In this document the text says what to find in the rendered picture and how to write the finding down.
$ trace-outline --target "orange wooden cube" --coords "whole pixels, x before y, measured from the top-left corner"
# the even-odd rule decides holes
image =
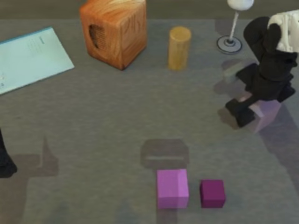
[[[88,54],[120,70],[146,47],[145,0],[89,0],[80,18]]]

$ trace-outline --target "wooden cylinder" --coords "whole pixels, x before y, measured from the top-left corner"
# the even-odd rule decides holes
[[[169,33],[168,68],[182,70],[187,65],[191,31],[185,27],[174,27]]]

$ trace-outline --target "black object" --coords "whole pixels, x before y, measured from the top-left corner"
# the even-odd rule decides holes
[[[0,178],[9,178],[17,171],[17,166],[7,153],[0,129]]]
[[[249,106],[258,100],[283,102],[296,91],[291,86],[292,68],[297,66],[297,53],[277,50],[281,39],[281,29],[277,24],[268,28],[269,17],[259,17],[251,21],[243,32],[244,39],[259,61],[237,72],[236,76],[246,84],[245,90],[252,96],[238,102],[232,99],[225,107],[243,127],[254,120]]]

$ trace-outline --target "book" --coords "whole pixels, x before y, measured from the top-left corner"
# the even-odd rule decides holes
[[[0,42],[0,94],[73,68],[52,27]]]

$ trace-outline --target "dark magenta cube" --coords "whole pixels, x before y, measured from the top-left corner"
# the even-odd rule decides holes
[[[202,208],[222,208],[226,201],[224,182],[222,180],[202,180],[199,186]]]

